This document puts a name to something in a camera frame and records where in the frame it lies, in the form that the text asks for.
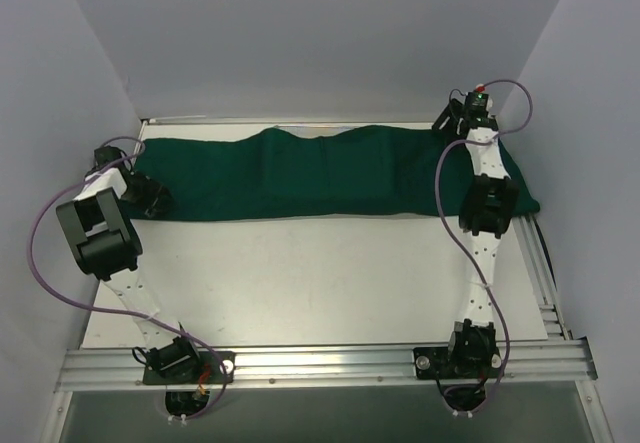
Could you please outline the green surgical cloth kit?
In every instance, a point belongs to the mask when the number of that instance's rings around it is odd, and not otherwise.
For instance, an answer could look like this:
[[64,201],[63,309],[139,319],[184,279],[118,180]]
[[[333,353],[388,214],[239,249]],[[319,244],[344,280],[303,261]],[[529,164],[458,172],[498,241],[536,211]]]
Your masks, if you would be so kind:
[[235,141],[148,139],[134,168],[163,184],[163,221],[218,222],[331,214],[459,213],[469,153],[431,130],[371,125],[300,138],[277,128]]

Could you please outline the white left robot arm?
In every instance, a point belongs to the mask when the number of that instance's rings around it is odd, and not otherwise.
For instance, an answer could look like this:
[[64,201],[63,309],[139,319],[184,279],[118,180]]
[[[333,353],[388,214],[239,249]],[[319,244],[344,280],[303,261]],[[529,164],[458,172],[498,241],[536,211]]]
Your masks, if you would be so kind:
[[126,310],[137,314],[134,322],[145,347],[135,349],[134,358],[162,377],[190,382],[200,374],[202,358],[189,339],[151,323],[162,309],[143,281],[142,243],[125,214],[130,205],[148,218],[164,216],[174,198],[163,184],[130,168],[125,157],[115,146],[96,149],[81,191],[59,205],[56,216],[80,270],[106,284]]

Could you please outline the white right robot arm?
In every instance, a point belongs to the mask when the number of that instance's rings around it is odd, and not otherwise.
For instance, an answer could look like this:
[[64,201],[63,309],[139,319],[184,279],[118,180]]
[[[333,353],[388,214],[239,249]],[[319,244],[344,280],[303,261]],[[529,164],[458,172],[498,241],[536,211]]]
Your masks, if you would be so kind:
[[458,378],[483,378],[500,368],[495,322],[504,320],[492,292],[497,254],[517,203],[518,184],[509,175],[499,146],[499,127],[490,114],[492,100],[480,87],[463,101],[453,99],[433,125],[450,143],[443,154],[464,147],[473,176],[458,216],[464,241],[467,289],[444,351],[443,366]]

